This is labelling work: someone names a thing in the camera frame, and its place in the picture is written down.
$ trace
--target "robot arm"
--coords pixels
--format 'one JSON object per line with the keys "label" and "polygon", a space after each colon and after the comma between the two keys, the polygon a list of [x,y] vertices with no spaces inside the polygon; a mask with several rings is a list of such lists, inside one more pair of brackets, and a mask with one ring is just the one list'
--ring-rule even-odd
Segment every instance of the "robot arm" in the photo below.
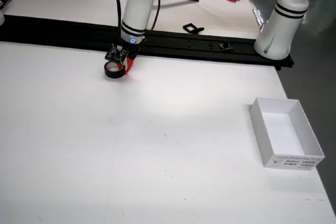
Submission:
{"label": "robot arm", "polygon": [[144,38],[154,0],[127,0],[121,23],[121,38],[139,45]]}
{"label": "robot arm", "polygon": [[132,68],[133,60],[138,55],[140,44],[145,38],[153,2],[154,0],[127,0],[120,24],[118,44],[112,44],[111,50],[105,56],[109,61],[104,66],[106,76],[119,78]]}
{"label": "robot arm", "polygon": [[255,50],[272,60],[285,59],[308,6],[308,0],[278,0],[255,42]]}

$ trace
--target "white table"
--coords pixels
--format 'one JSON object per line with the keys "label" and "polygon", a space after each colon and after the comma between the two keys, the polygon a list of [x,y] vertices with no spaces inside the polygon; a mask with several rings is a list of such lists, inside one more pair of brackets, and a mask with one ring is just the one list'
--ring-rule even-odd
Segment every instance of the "white table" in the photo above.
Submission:
{"label": "white table", "polygon": [[[14,0],[6,13],[115,25],[113,3]],[[228,4],[163,8],[157,28],[253,37],[248,3]],[[213,16],[226,12],[249,25]],[[110,80],[103,56],[0,43],[0,223],[336,222],[316,169],[261,163],[249,106],[286,97],[274,68],[139,56]]]}

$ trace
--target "wire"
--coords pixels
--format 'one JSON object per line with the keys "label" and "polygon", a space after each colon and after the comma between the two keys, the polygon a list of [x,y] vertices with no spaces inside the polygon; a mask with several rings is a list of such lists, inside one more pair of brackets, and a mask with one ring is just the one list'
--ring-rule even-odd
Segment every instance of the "wire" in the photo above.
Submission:
{"label": "wire", "polygon": [[148,32],[147,37],[152,33],[152,31],[154,30],[154,27],[156,25],[157,22],[157,18],[159,16],[159,12],[160,12],[160,7],[161,7],[161,0],[157,0],[157,10],[156,10],[156,15],[154,18],[154,22],[153,22],[153,26],[151,28],[151,30]]}
{"label": "wire", "polygon": [[119,37],[121,37],[121,6],[120,6],[120,0],[117,0],[117,12],[118,12],[118,33]]}

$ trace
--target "white box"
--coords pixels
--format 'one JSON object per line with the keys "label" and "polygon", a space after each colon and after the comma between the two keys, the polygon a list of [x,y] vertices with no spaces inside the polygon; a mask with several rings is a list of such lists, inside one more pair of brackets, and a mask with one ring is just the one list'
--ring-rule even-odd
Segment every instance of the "white box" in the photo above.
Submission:
{"label": "white box", "polygon": [[257,98],[250,115],[265,167],[312,170],[324,159],[298,100]]}

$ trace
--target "black tape roll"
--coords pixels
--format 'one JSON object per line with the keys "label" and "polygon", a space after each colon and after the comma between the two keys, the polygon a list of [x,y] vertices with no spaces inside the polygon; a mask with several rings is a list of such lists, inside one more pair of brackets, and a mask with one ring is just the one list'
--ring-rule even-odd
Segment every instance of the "black tape roll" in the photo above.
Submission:
{"label": "black tape roll", "polygon": [[111,71],[111,65],[113,65],[113,68],[115,68],[117,64],[115,64],[113,61],[108,61],[104,65],[105,75],[107,77],[117,79],[125,75],[125,65],[122,65],[122,69],[118,71]]}

